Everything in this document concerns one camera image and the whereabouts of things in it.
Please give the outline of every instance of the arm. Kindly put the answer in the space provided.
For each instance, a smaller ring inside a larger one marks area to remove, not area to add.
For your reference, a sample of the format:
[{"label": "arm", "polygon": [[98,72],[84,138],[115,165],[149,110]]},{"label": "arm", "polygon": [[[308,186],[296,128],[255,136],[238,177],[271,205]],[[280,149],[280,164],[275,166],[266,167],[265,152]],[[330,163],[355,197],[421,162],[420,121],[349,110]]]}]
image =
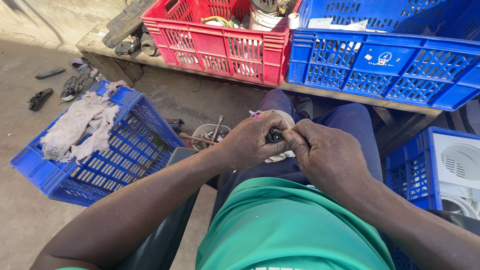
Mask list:
[{"label": "arm", "polygon": [[315,187],[387,234],[420,268],[479,268],[480,237],[414,206],[375,180],[351,134],[302,120],[285,131],[284,138]]},{"label": "arm", "polygon": [[92,204],[47,243],[31,269],[112,268],[210,178],[285,152],[286,141],[265,143],[274,125],[286,127],[278,114],[246,119],[215,146]]}]

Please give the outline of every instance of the forearm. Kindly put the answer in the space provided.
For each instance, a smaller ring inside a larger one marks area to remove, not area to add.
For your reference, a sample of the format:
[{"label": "forearm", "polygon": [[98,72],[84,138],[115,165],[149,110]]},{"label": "forearm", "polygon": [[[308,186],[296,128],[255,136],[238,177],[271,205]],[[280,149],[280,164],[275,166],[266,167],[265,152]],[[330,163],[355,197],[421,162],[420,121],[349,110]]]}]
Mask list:
[{"label": "forearm", "polygon": [[225,170],[222,157],[211,148],[168,166],[85,209],[42,253],[109,268],[130,254],[206,181]]},{"label": "forearm", "polygon": [[428,213],[374,181],[346,208],[387,234],[421,269],[478,269],[480,237]]}]

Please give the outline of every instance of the crate handle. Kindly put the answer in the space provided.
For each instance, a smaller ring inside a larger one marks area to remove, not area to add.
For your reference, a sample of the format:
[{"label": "crate handle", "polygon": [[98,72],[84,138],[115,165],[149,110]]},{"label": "crate handle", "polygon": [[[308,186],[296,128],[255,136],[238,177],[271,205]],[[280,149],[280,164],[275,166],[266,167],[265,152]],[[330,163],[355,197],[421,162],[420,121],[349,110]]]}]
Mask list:
[{"label": "crate handle", "polygon": [[168,1],[168,3],[165,5],[165,10],[167,11],[167,13],[169,13],[178,2],[179,0]]}]

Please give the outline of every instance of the blue plastic crate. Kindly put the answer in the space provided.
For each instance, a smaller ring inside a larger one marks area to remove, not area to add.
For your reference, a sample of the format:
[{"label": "blue plastic crate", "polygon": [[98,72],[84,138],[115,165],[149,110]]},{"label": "blue plastic crate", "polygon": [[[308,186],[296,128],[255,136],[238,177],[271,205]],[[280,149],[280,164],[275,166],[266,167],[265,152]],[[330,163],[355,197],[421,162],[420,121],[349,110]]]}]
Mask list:
[{"label": "blue plastic crate", "polygon": [[[479,135],[429,127],[387,156],[386,185],[422,209],[443,210],[433,145],[434,133],[480,140]],[[417,269],[399,249],[394,251],[392,259],[397,270]]]},{"label": "blue plastic crate", "polygon": [[[99,81],[90,91],[103,95],[108,83]],[[110,101],[119,105],[120,110],[110,131],[109,150],[92,153],[81,165],[75,160],[60,163],[43,159],[40,138],[57,118],[10,164],[50,199],[90,206],[113,191],[161,170],[170,158],[170,151],[185,147],[145,94],[120,86]],[[153,134],[159,135],[166,146],[155,146]]]},{"label": "blue plastic crate", "polygon": [[[288,82],[455,110],[480,93],[478,10],[480,0],[304,0]],[[312,18],[388,33],[306,28]],[[419,36],[426,27],[437,37]]]}]

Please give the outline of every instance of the white cable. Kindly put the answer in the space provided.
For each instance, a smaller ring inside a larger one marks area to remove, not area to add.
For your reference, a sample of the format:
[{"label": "white cable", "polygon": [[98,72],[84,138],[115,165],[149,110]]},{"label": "white cable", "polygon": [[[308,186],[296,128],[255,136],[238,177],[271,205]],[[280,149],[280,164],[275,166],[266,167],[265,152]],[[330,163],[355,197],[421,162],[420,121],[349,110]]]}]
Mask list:
[{"label": "white cable", "polygon": [[478,208],[480,206],[478,206],[478,202],[469,200],[475,206],[475,208],[473,208],[473,206],[468,203],[467,200],[456,195],[441,193],[441,198],[442,200],[447,200],[456,204],[462,210],[464,216],[480,220],[478,212]]}]

